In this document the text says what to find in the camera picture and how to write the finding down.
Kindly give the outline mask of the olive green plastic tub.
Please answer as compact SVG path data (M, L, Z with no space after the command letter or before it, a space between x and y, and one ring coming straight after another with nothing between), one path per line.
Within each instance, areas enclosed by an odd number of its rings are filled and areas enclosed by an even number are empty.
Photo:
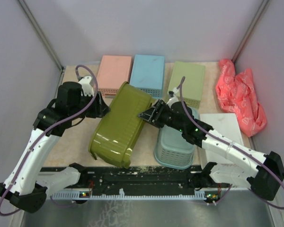
M149 109L152 96L124 82L112 100L110 112L97 125L89 142L89 152L97 160L128 168L144 121L138 114Z

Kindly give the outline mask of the pink perforated tray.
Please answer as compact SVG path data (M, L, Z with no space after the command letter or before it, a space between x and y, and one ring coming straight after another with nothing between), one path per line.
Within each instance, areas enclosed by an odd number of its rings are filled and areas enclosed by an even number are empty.
M98 89L103 97L113 98L124 82L130 79L132 57L103 55L98 69Z

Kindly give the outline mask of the teal perforated basket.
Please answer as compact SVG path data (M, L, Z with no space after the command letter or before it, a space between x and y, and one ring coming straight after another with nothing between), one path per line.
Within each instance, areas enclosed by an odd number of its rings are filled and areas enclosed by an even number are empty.
M159 130L154 157L162 166L184 170L194 160L196 145L188 143L180 131L164 126Z

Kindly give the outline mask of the blue perforated tray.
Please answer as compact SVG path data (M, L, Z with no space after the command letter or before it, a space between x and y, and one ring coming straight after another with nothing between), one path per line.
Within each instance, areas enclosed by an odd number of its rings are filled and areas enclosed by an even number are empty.
M162 98L165 77L165 57L136 54L130 77L130 85L153 98Z

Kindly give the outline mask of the light green perforated tray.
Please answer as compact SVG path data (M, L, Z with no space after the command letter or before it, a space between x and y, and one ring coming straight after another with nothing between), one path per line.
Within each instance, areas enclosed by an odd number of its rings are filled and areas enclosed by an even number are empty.
M176 61L169 81L168 91L177 87L182 77L182 95L187 106L198 109L200 107L205 76L205 66L195 63Z

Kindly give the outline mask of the white perforated tray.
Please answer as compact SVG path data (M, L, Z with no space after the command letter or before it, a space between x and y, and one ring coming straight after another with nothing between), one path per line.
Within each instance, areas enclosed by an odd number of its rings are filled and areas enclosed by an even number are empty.
M216 129L222 136L244 145L239 124L234 113L202 113L200 120ZM213 153L210 150L198 148L201 168L204 169L209 162L233 164L231 161Z

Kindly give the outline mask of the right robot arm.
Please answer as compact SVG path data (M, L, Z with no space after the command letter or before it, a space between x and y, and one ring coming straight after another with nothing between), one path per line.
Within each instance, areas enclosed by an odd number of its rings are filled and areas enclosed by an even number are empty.
M196 119L192 110L180 101L169 105L158 100L151 108L138 114L148 124L171 127L182 133L190 144L211 151L229 164L209 162L202 171L202 182L207 187L228 183L246 187L255 195L272 201L284 180L284 165L279 154L265 154L249 149L221 135L211 125Z

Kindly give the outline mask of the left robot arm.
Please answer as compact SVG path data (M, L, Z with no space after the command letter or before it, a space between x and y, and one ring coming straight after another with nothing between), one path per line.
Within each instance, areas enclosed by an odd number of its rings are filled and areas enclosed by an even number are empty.
M0 202L7 199L18 210L38 211L45 200L69 186L84 187L89 182L86 167L72 163L62 171L42 180L38 179L48 154L72 121L102 118L110 108L99 91L79 82L64 82L57 97L40 111L33 124L29 142L9 177L0 183Z

